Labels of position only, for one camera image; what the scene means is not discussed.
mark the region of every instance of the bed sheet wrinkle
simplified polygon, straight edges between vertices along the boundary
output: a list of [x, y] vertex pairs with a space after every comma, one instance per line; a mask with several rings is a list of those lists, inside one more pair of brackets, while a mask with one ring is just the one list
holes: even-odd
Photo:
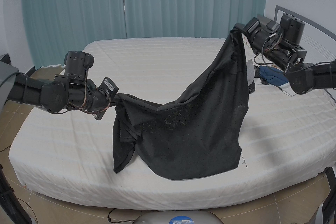
[[[119, 92], [167, 103], [176, 100], [220, 50], [224, 39], [131, 38], [95, 41], [89, 78], [110, 77]], [[245, 45], [246, 60], [254, 54]], [[136, 154], [113, 172], [113, 108], [101, 121], [71, 111], [34, 108], [9, 152], [21, 184], [82, 205], [174, 210], [223, 207], [251, 201], [305, 181], [336, 161], [336, 105], [324, 90], [289, 97], [256, 85], [239, 135], [243, 160], [229, 172], [172, 181], [155, 175]]]

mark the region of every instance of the power cord on floor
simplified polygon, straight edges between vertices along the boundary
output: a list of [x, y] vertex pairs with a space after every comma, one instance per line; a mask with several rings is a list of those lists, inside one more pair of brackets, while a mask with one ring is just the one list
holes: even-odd
[[35, 220], [36, 220], [36, 223], [37, 224], [39, 224], [39, 222], [37, 221], [37, 217], [36, 217], [36, 215], [35, 215], [35, 212], [34, 212], [34, 210], [30, 207], [30, 205], [29, 204], [27, 204], [24, 200], [21, 200], [20, 198], [18, 198], [18, 197], [16, 197], [18, 200], [20, 200], [20, 201], [23, 201], [26, 205], [28, 205], [29, 206], [29, 208], [31, 209], [31, 211], [33, 212], [33, 214], [34, 214], [34, 216], [35, 216]]
[[9, 148], [11, 148], [11, 145], [10, 145], [10, 146], [7, 146], [5, 149], [1, 150], [0, 153], [3, 152], [3, 151], [6, 151], [6, 150], [9, 149]]
[[117, 224], [117, 223], [124, 223], [124, 222], [134, 222], [135, 219], [132, 219], [132, 220], [122, 220], [122, 221], [117, 221], [117, 222], [112, 222], [111, 221], [111, 218], [110, 218], [110, 214], [115, 210], [115, 208], [113, 208], [107, 215], [107, 220], [110, 222], [110, 223], [113, 223], [113, 224]]

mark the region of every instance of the blue cloth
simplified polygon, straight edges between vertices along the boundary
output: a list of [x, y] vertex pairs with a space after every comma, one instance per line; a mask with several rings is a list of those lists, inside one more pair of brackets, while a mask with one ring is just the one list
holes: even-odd
[[283, 72], [274, 67], [260, 66], [259, 76], [275, 86], [281, 86], [289, 82]]

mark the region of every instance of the tile floor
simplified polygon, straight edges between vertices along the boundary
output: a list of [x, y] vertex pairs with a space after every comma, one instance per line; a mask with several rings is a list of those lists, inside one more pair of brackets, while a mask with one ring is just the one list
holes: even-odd
[[[42, 68], [31, 77], [53, 79], [54, 74], [59, 74], [61, 71], [61, 67]], [[11, 101], [6, 103], [0, 113], [0, 150], [11, 144], [31, 109], [32, 106], [26, 104], [20, 105]], [[71, 204], [21, 186], [9, 162], [8, 150], [0, 153], [0, 164], [15, 190], [15, 195], [31, 206], [39, 224], [108, 223], [107, 214], [110, 208]], [[225, 224], [291, 224], [292, 222], [302, 224], [310, 219], [329, 191], [327, 177], [321, 173], [315, 178], [245, 204], [207, 210], [216, 214]], [[32, 213], [23, 202], [22, 205]], [[135, 219], [144, 213], [145, 211], [141, 210], [117, 209], [111, 214], [111, 218], [114, 221]], [[0, 208], [0, 223], [11, 223], [2, 208]]]

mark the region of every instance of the robotic arm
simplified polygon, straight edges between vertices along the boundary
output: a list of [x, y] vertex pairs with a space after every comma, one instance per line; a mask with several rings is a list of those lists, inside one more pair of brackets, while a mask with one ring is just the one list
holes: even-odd
[[119, 89], [110, 78], [104, 78], [99, 87], [87, 79], [93, 62], [94, 57], [89, 53], [69, 51], [64, 59], [64, 75], [55, 75], [53, 81], [42, 81], [19, 73], [7, 99], [55, 114], [62, 109], [80, 110], [100, 120], [110, 106], [118, 103]]
[[295, 93], [336, 88], [336, 60], [316, 64], [303, 62], [307, 54], [299, 45], [305, 27], [303, 21], [284, 13], [280, 24], [271, 20], [262, 25], [253, 18], [248, 24], [238, 23], [235, 27], [247, 37], [256, 55], [261, 54], [263, 59], [267, 58], [284, 71]]

